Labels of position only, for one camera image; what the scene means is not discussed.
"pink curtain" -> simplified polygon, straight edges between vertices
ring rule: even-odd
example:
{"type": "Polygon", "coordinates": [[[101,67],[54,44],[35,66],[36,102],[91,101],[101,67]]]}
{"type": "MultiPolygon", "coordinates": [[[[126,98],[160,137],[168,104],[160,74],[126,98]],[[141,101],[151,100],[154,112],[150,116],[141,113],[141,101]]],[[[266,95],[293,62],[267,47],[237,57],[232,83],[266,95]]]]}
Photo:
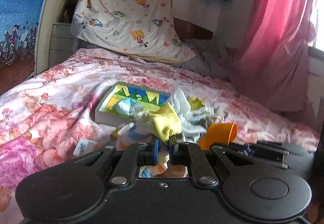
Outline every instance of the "pink curtain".
{"type": "Polygon", "coordinates": [[[314,0],[254,0],[245,40],[231,65],[233,86],[275,111],[303,108],[314,0]]]}

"drawer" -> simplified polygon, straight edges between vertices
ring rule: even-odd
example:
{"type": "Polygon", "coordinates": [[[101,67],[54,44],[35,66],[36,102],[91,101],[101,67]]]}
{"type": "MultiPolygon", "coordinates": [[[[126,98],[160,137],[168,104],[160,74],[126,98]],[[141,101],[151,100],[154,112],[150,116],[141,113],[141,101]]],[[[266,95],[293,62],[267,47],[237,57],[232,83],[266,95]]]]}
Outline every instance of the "drawer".
{"type": "Polygon", "coordinates": [[[52,36],[74,39],[75,37],[71,34],[70,27],[70,24],[53,24],[52,36]]]}
{"type": "Polygon", "coordinates": [[[61,51],[61,50],[50,50],[50,60],[48,62],[48,67],[54,67],[57,64],[60,64],[72,56],[72,52],[61,51]]]}
{"type": "Polygon", "coordinates": [[[52,37],[51,49],[73,52],[74,39],[52,37]]]}

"white pillowcase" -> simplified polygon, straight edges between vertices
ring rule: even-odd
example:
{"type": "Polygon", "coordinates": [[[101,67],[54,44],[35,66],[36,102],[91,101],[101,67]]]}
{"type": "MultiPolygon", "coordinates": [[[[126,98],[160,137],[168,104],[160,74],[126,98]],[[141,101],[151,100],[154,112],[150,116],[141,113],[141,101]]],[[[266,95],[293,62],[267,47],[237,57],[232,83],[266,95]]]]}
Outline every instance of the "white pillowcase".
{"type": "Polygon", "coordinates": [[[185,62],[171,16],[172,0],[80,0],[71,26],[76,37],[101,47],[161,62],[185,62]]]}

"yellow cloth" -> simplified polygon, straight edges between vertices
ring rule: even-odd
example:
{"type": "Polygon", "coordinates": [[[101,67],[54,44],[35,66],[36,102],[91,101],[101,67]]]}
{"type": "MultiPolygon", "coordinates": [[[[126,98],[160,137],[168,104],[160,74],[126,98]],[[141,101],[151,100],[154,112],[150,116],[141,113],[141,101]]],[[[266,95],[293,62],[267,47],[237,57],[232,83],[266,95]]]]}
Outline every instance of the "yellow cloth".
{"type": "Polygon", "coordinates": [[[147,115],[149,121],[154,126],[155,135],[163,141],[163,143],[167,143],[170,136],[182,132],[181,121],[178,114],[169,103],[158,111],[149,112],[147,115]]]}
{"type": "Polygon", "coordinates": [[[204,102],[198,98],[188,98],[187,100],[190,104],[191,111],[198,110],[205,106],[204,102]]]}

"pink floral blanket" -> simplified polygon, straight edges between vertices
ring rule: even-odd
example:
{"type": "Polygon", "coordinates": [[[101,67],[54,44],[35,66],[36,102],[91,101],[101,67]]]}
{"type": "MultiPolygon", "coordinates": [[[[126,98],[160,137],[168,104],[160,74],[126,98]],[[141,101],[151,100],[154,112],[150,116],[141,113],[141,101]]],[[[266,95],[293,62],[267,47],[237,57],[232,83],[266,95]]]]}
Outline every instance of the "pink floral blanket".
{"type": "Polygon", "coordinates": [[[180,87],[208,106],[223,107],[229,113],[226,122],[238,125],[239,143],[289,141],[314,151],[319,142],[308,127],[274,114],[228,83],[162,63],[83,50],[0,97],[1,224],[22,220],[15,189],[23,178],[71,159],[80,138],[109,140],[114,128],[96,124],[93,114],[117,81],[167,92],[180,87]]]}

